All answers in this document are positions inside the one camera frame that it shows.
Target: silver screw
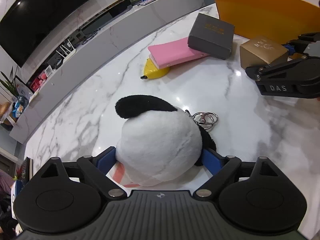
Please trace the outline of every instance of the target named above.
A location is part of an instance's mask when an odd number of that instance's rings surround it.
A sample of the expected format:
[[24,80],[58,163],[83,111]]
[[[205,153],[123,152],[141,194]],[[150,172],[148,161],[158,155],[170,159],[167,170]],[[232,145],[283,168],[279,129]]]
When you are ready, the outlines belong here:
[[120,188],[114,188],[109,190],[108,194],[111,197],[121,197],[124,194],[124,191]]
[[200,190],[197,190],[196,194],[199,197],[209,197],[212,194],[212,192],[208,189],[200,189]]

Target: crosshair logo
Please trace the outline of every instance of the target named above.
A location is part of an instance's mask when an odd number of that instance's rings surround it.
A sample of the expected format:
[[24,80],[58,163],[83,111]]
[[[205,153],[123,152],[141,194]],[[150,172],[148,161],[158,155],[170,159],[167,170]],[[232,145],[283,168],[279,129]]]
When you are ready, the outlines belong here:
[[156,196],[157,196],[158,198],[163,198],[163,197],[165,197],[165,194],[163,194],[162,192],[160,192],[160,193],[158,193]]

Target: white plush toy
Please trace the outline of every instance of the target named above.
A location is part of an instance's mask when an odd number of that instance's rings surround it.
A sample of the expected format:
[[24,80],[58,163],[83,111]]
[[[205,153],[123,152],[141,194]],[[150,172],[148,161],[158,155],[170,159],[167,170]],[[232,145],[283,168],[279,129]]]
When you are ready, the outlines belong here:
[[125,187],[154,186],[175,179],[199,159],[203,148],[216,150],[210,135],[184,111],[153,96],[135,95],[116,103],[128,119],[116,146],[111,177]]

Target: pink notebook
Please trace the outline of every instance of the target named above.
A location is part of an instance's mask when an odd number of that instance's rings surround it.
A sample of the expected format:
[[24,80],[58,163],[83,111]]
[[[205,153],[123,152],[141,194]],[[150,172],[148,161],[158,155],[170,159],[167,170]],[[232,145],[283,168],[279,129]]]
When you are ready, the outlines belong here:
[[188,37],[148,47],[150,59],[158,69],[206,57],[209,54],[188,47]]

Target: gray box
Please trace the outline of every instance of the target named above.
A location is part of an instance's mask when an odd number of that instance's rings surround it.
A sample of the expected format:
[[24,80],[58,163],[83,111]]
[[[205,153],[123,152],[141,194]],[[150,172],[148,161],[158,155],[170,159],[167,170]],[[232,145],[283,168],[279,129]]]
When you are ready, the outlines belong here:
[[235,27],[212,16],[199,13],[188,38],[192,49],[227,59],[232,51]]

